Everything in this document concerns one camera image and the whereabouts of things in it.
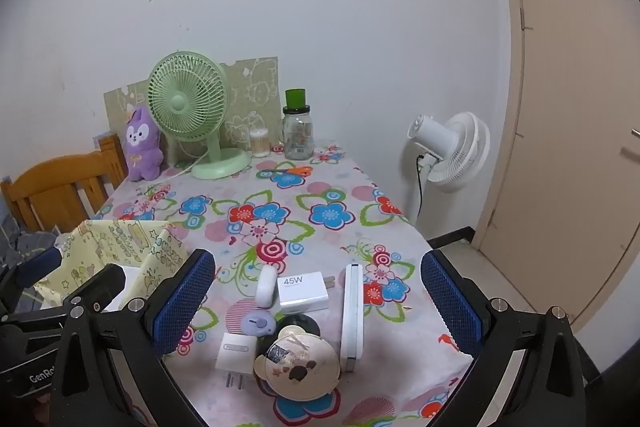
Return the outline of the small white plug adapter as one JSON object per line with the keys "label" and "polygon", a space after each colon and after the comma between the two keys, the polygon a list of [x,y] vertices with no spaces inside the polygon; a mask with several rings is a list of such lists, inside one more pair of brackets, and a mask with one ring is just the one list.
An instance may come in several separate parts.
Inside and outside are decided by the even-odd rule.
{"label": "small white plug adapter", "polygon": [[226,387],[242,390],[254,374],[258,339],[255,336],[224,333],[215,369],[227,377]]}

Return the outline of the lavender round gadget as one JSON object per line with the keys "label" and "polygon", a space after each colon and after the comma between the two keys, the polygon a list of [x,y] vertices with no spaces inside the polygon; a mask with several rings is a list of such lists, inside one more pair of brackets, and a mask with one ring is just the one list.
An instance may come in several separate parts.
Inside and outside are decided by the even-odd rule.
{"label": "lavender round gadget", "polygon": [[252,310],[244,315],[240,323],[241,333],[257,338],[272,335],[277,329],[273,315],[263,309]]}

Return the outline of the white earbuds case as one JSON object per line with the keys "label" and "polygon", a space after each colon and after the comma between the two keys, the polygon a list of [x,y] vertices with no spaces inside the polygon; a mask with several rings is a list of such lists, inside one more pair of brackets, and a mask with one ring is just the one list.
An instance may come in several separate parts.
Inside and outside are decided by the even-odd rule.
{"label": "white earbuds case", "polygon": [[260,309],[269,309],[276,295],[278,270],[274,265],[264,265],[260,270],[256,289],[255,305]]}

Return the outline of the white power bank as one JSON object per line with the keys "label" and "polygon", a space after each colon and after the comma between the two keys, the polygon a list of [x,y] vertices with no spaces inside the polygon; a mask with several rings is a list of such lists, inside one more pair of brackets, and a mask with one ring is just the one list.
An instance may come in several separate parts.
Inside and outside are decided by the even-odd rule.
{"label": "white power bank", "polygon": [[363,269],[349,263],[345,269],[340,360],[343,373],[354,373],[363,351]]}

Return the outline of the black car key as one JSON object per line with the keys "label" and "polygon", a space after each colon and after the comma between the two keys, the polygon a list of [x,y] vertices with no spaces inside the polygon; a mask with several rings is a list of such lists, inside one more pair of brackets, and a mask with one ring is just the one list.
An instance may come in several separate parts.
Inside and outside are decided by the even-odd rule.
{"label": "black car key", "polygon": [[305,333],[316,336],[319,336],[321,333],[318,323],[307,314],[299,313],[281,317],[280,320],[277,321],[276,333],[280,334],[280,332],[288,326],[300,327]]}

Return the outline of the white 45W charger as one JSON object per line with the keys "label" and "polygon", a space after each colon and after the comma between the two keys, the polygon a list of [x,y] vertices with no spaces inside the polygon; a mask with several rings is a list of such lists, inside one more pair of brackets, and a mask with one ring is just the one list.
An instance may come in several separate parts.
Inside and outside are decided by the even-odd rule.
{"label": "white 45W charger", "polygon": [[296,314],[328,309],[328,290],[334,286],[335,277],[324,277],[321,272],[279,277],[277,290],[280,311]]}

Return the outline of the round bear compact mirror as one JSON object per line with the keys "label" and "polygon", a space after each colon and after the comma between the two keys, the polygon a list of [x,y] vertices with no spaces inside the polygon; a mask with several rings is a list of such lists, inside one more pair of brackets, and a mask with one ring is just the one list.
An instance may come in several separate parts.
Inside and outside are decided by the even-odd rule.
{"label": "round bear compact mirror", "polygon": [[282,329],[264,355],[258,355],[254,373],[277,395],[306,402],[322,398],[337,387],[341,362],[326,340],[290,325]]}

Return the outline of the plaid blue bedding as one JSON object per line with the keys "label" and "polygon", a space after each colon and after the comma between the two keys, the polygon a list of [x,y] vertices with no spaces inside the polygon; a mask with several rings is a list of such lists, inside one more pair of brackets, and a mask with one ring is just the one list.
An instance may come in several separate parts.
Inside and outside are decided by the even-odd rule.
{"label": "plaid blue bedding", "polygon": [[0,260],[9,268],[43,253],[55,245],[58,236],[51,232],[29,232],[21,227],[8,210],[1,211]]}

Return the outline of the white box inside bin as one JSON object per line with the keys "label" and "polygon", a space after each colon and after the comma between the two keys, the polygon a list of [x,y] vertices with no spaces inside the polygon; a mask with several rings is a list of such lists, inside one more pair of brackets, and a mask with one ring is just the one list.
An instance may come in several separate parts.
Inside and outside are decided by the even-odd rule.
{"label": "white box inside bin", "polygon": [[122,265],[122,271],[124,271],[125,275],[125,286],[105,308],[107,312],[115,312],[124,309],[131,299],[144,297],[142,269]]}

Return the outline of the yellow cartoon fabric storage box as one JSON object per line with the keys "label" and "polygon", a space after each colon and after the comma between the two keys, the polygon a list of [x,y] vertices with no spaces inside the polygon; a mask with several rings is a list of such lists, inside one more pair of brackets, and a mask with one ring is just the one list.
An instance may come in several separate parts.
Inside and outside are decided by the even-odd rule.
{"label": "yellow cartoon fabric storage box", "polygon": [[45,303],[57,306],[107,263],[142,269],[144,299],[176,274],[189,254],[164,221],[86,220],[56,242],[62,262],[35,283]]}

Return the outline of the wooden chair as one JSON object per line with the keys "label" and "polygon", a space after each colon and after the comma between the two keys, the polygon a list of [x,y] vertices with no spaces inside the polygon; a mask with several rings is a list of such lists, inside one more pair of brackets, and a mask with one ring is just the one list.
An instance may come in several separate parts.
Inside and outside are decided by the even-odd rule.
{"label": "wooden chair", "polygon": [[29,168],[1,191],[13,217],[31,232],[73,231],[107,201],[106,184],[119,187],[128,174],[117,134],[99,139],[92,153],[53,158]]}

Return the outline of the purple plush rabbit toy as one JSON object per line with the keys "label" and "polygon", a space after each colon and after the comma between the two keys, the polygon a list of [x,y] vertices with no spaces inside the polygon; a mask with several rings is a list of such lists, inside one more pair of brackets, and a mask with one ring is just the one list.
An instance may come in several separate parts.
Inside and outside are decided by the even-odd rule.
{"label": "purple plush rabbit toy", "polygon": [[136,106],[127,122],[124,153],[130,181],[152,181],[160,176],[164,161],[160,128],[145,105]]}

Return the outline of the floral tablecloth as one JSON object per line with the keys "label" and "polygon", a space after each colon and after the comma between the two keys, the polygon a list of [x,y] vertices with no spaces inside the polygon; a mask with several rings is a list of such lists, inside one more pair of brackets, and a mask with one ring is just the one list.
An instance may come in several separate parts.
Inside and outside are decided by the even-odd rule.
{"label": "floral tablecloth", "polygon": [[[307,178],[272,173],[302,166],[312,168]],[[424,238],[335,144],[306,162],[260,158],[217,181],[175,168],[152,183],[125,182],[99,218],[164,221],[184,245],[214,255],[215,282],[166,360],[209,425],[425,426],[470,365],[422,285]],[[308,403],[288,401],[254,377],[242,390],[227,388],[215,369],[219,345],[255,309],[262,267],[335,277],[329,308],[314,312],[314,321],[337,345],[349,263],[363,269],[363,351],[355,372]]]}

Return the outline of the beige door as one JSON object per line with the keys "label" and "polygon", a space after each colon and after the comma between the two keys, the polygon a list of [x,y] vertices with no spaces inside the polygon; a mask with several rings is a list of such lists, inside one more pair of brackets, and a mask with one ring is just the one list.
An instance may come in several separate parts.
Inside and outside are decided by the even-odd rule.
{"label": "beige door", "polygon": [[474,244],[582,329],[639,251],[639,0],[509,0],[498,158]]}

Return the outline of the white standing fan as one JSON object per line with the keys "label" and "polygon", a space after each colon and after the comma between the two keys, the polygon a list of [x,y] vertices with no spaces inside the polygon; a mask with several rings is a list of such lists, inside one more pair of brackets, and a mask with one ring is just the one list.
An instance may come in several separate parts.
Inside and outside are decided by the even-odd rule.
{"label": "white standing fan", "polygon": [[487,124],[471,112],[449,118],[445,124],[419,115],[407,131],[408,141],[420,152],[416,156],[418,200],[409,212],[411,223],[420,216],[424,185],[431,183],[442,193],[457,193],[483,169],[490,150]]}

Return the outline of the cotton swab container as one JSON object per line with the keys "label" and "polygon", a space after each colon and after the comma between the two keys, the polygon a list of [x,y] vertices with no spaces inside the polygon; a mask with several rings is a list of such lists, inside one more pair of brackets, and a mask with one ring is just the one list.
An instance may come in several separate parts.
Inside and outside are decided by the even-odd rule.
{"label": "cotton swab container", "polygon": [[270,154],[271,144],[267,128],[250,130],[250,150],[255,158],[266,157]]}

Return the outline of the orange scissors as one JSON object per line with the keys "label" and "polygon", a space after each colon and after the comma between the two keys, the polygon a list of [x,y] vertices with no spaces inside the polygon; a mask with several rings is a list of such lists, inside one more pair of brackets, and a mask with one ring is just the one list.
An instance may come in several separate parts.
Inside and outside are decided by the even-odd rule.
{"label": "orange scissors", "polygon": [[312,173],[312,168],[309,166],[293,167],[286,169],[273,169],[273,174],[294,174],[294,176],[300,176],[301,178],[307,178]]}

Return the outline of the green desk fan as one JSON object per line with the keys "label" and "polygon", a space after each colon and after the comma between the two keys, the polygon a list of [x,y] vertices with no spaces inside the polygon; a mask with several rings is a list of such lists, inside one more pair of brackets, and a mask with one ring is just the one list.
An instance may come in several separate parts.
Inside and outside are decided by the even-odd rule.
{"label": "green desk fan", "polygon": [[150,74],[146,104],[168,138],[206,143],[206,153],[191,167],[194,178],[224,179],[250,165],[246,150],[220,145],[229,87],[224,69],[208,57],[178,51],[162,58]]}

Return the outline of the glass jar green lid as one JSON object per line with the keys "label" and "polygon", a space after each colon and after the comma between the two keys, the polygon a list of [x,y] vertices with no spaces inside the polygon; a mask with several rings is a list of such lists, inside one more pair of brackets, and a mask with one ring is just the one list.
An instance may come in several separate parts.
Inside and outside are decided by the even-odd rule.
{"label": "glass jar green lid", "polygon": [[302,88],[286,90],[285,106],[282,110],[284,156],[292,160],[310,159],[314,155],[314,136],[310,105],[306,101],[306,90]]}

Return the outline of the beige cartoon placemat board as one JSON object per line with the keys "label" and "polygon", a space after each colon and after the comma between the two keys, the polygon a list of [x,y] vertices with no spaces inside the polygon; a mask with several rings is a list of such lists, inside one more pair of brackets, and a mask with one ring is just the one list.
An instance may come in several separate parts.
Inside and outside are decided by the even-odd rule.
{"label": "beige cartoon placemat board", "polygon": [[[250,149],[250,132],[266,129],[272,145],[281,142],[282,109],[275,57],[250,58],[224,65],[229,86],[229,107],[219,129],[223,147]],[[103,95],[108,127],[126,142],[127,122],[138,105],[146,103],[145,80],[107,91]]]}

